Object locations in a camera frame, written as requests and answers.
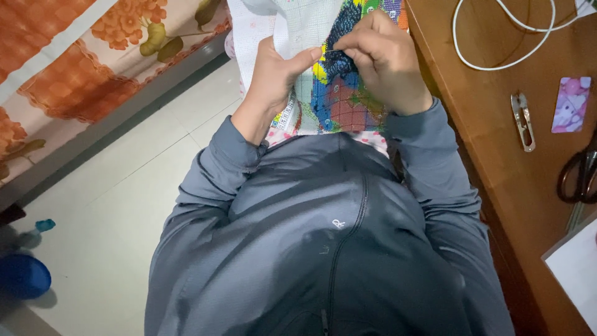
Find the pink card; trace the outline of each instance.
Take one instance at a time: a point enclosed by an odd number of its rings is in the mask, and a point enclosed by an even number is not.
[[[578,132],[583,129],[590,85],[591,77],[563,77],[560,80],[552,133]]]

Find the blue container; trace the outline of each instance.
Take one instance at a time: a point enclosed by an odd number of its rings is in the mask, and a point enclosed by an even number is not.
[[[0,289],[20,300],[39,298],[50,289],[48,268],[26,254],[11,254],[0,259]]]

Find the scissors handle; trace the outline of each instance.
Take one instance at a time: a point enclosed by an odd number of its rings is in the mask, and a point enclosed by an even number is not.
[[[597,170],[597,151],[582,151],[574,154],[564,165],[558,178],[558,197],[566,203],[582,202],[586,204],[597,203],[597,191],[590,194],[591,186],[595,180]],[[578,177],[574,183],[572,194],[566,194],[566,185],[570,172],[578,166]]]

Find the wooden table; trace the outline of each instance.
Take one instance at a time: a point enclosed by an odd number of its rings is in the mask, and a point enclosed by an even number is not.
[[[504,0],[526,24],[546,28],[548,0]],[[476,71],[457,57],[451,19],[457,0],[409,0],[412,35],[464,144],[472,183],[484,199],[496,268],[518,334],[591,335],[541,256],[565,235],[572,205],[555,184],[564,163],[584,148],[597,122],[597,14],[553,32],[529,59],[501,71]],[[574,0],[556,1],[556,22],[575,13]],[[458,41],[468,61],[495,66],[516,60],[543,37],[512,23],[493,0],[465,0]],[[594,80],[584,128],[552,134],[559,80]],[[537,149],[522,150],[510,94],[529,101]]]

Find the jacket sleeve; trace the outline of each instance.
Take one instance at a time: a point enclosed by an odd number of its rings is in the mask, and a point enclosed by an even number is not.
[[[145,312],[145,335],[158,335],[160,328],[173,330],[165,321],[176,321],[170,307],[173,295],[184,284],[180,275],[188,266],[189,254],[211,240],[214,227],[229,223],[228,210],[236,193],[257,169],[266,145],[245,141],[228,116],[209,146],[193,159],[179,186],[172,214],[166,219],[160,242],[149,270],[149,292]]]
[[[433,98],[429,110],[409,117],[392,114],[386,124],[398,141],[407,184],[423,208],[427,237],[464,278],[472,334],[514,335],[488,229],[479,220],[481,199],[470,185],[441,102]]]

